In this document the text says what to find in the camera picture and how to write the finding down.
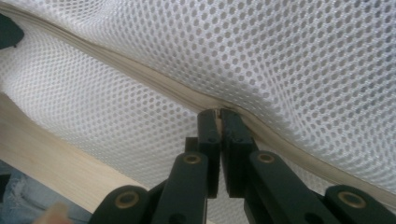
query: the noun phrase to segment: metal rivet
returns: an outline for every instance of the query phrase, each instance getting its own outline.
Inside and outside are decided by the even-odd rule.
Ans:
[[[139,195],[133,191],[125,191],[117,196],[115,204],[119,209],[135,206],[139,202]]]
[[[367,206],[366,201],[364,201],[361,196],[349,191],[339,192],[338,198],[341,200],[341,202],[354,208],[364,208]]]
[[[187,155],[183,158],[183,161],[188,164],[196,164],[201,161],[201,157],[199,157],[197,155]]]
[[[275,161],[275,158],[269,154],[262,153],[258,156],[259,161],[265,163],[271,163]]]

